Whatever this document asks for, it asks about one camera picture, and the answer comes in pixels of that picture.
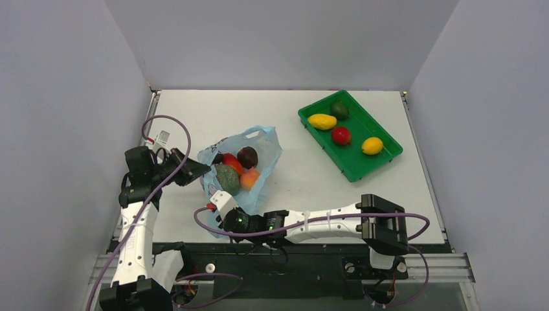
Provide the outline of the orange fake peach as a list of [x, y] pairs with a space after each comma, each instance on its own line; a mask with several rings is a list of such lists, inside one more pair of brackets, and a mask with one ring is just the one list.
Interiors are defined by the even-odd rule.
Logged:
[[240, 176], [240, 185], [244, 190], [251, 190], [260, 177], [260, 171], [256, 168], [250, 168]]

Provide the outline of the light blue plastic bag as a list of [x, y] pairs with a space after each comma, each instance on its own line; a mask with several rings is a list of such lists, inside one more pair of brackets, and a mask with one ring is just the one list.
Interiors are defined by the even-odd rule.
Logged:
[[274, 126], [253, 126], [203, 149], [197, 160], [211, 167], [200, 178], [211, 198], [223, 190], [249, 214], [260, 212], [267, 199], [266, 181], [274, 170], [282, 147]]

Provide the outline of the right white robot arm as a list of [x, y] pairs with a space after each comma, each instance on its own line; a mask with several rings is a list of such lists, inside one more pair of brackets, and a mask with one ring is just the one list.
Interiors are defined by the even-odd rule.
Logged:
[[219, 213], [219, 228], [235, 241], [247, 240], [270, 249], [321, 238], [356, 238], [370, 248], [365, 268], [380, 277], [393, 267], [396, 256], [409, 252], [405, 210], [374, 194], [346, 207], [325, 211], [279, 210], [263, 215], [247, 214], [225, 191], [211, 197], [210, 205]]

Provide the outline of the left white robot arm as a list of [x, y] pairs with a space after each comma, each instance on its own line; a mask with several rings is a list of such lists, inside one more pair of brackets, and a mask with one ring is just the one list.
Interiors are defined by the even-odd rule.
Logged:
[[182, 242], [157, 249], [153, 228], [158, 217], [162, 188], [175, 183], [184, 187], [210, 171], [208, 165], [189, 159], [179, 149], [165, 150], [162, 161], [146, 146], [125, 153], [128, 173], [118, 201], [122, 231], [118, 261], [108, 288], [99, 293], [102, 310], [172, 310], [175, 278], [193, 270], [193, 260]]

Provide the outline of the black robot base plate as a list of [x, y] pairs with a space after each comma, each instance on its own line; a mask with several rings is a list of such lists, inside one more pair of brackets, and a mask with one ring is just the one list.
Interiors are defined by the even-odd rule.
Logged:
[[233, 299], [362, 299], [392, 295], [392, 281], [425, 273], [417, 252], [395, 258], [389, 270], [374, 268], [364, 244], [300, 244], [270, 250], [251, 244], [155, 242], [153, 254], [183, 252], [179, 277], [198, 273], [213, 282], [213, 296]]

